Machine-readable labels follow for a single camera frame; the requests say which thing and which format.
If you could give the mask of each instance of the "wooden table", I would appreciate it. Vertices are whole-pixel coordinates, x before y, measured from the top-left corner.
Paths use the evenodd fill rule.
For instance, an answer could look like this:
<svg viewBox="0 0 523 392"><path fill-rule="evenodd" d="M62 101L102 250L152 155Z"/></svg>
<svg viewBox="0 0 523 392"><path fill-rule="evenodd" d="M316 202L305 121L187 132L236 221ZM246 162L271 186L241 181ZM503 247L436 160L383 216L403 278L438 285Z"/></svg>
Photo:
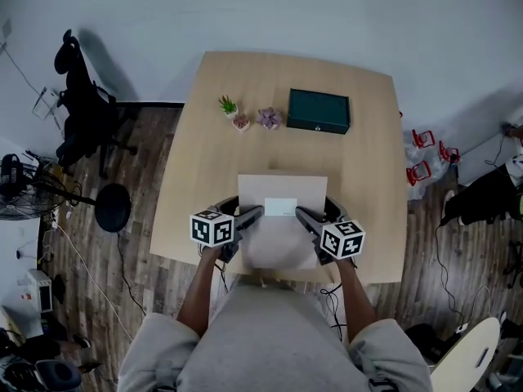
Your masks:
<svg viewBox="0 0 523 392"><path fill-rule="evenodd" d="M348 96L346 135L280 127L254 121L272 106L285 116L291 88ZM236 131L218 98L237 100L251 127ZM252 52L207 52L183 109L160 191L150 252L197 264L189 240L189 215L238 194L240 172L294 170L327 176L328 195L366 229L356 258L363 283L401 280L407 197L400 115L392 78L322 60ZM228 271L248 273L237 254ZM271 271L282 279L331 283L335 265L303 271Z"/></svg>
<svg viewBox="0 0 523 392"><path fill-rule="evenodd" d="M499 321L487 318L462 337L431 374L434 392L468 392L480 380L499 341Z"/></svg>

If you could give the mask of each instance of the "white card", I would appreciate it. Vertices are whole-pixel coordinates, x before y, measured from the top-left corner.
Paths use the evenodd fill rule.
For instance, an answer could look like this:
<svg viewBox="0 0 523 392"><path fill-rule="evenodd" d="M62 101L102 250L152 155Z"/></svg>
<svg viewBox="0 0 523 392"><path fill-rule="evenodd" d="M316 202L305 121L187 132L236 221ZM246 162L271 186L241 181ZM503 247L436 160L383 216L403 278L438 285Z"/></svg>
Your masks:
<svg viewBox="0 0 523 392"><path fill-rule="evenodd" d="M265 216L295 216L296 198L265 198Z"/></svg>

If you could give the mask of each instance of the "dark wood floor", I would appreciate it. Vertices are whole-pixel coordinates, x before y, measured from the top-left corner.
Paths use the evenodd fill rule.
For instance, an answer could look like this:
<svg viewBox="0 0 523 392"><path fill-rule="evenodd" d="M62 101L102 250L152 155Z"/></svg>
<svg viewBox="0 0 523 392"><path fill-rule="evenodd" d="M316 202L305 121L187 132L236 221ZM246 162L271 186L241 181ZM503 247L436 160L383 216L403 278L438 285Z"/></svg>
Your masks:
<svg viewBox="0 0 523 392"><path fill-rule="evenodd" d="M132 197L132 216L120 233L126 278L145 312L171 316L176 316L180 309L195 267L151 255L149 246L163 169L179 113L178 109L142 109L135 126L131 128L129 125L123 130L123 138L128 139L128 144L139 147L136 157L116 149L110 156L108 181L97 177L97 155L84 158L75 167L74 179L68 179L68 184L79 181L83 194L93 198L108 182L127 187ZM434 232L440 219L442 199L449 188L456 188L452 176L429 188L422 201L410 203L402 282L366 287L381 317L394 318L404 328L415 323L430 323L442 337L449 336L461 323L460 317L449 310L448 297L441 286L440 266L436 261ZM113 301L123 324L134 336L141 325L142 313L131 301L123 283L117 235L107 234L96 225L92 207L78 205L72 209L69 220L65 218L66 209L60 209L60 224L83 254L93 277ZM83 377L84 390L115 390L116 385L104 381L102 376L106 379L117 377L130 341L66 238L58 232L48 237L55 251L55 260L44 265L44 269L52 277L60 274L66 286L65 303L59 305L55 302L55 314L69 333L80 332L93 339L91 350L66 358L76 363L103 363L99 372ZM481 222L462 227L454 222L438 230L438 239L440 259L449 268L448 289L456 297L456 308L463 312L466 321L471 318L474 296L481 286L486 285L491 294L490 313L497 316L501 310L507 310L511 319L523 323L523 312L518 306L523 290L519 285L508 290L507 276L502 274L508 260L508 242L523 239L523 223L506 220L493 225ZM227 284L230 285L234 278L233 274L227 274ZM293 283L293 286L298 291L317 296L322 288L315 283ZM211 311L214 312L224 296L217 274L212 292ZM342 310L338 313L343 319ZM478 297L472 326L487 314L484 290ZM513 341L501 345L493 362L495 367L513 345Z"/></svg>

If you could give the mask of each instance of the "dark green box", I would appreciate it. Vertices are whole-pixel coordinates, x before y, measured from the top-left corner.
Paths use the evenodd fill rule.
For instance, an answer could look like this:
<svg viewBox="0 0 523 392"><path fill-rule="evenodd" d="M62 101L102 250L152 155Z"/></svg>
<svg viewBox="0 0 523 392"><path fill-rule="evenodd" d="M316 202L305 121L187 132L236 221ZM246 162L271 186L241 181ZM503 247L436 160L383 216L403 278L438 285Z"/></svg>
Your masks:
<svg viewBox="0 0 523 392"><path fill-rule="evenodd" d="M350 125L348 97L291 89L287 127L345 134Z"/></svg>

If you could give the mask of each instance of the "black office chair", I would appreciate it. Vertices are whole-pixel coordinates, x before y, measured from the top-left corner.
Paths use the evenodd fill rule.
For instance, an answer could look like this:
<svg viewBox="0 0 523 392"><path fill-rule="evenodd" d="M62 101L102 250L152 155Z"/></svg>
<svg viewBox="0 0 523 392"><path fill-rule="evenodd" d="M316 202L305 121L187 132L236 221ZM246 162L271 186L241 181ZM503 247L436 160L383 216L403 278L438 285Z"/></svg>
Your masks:
<svg viewBox="0 0 523 392"><path fill-rule="evenodd" d="M84 156L91 157L100 146L99 174L106 179L105 157L111 145L136 155L136 147L126 146L114 139L131 115L120 117L116 99L94 81L91 82L80 44L71 36L71 29L65 32L64 44L56 54L55 70L58 74L67 74L67 90L60 92L58 106L64 105L69 111L64 126L65 141L56 150L58 163L67 168Z"/></svg>

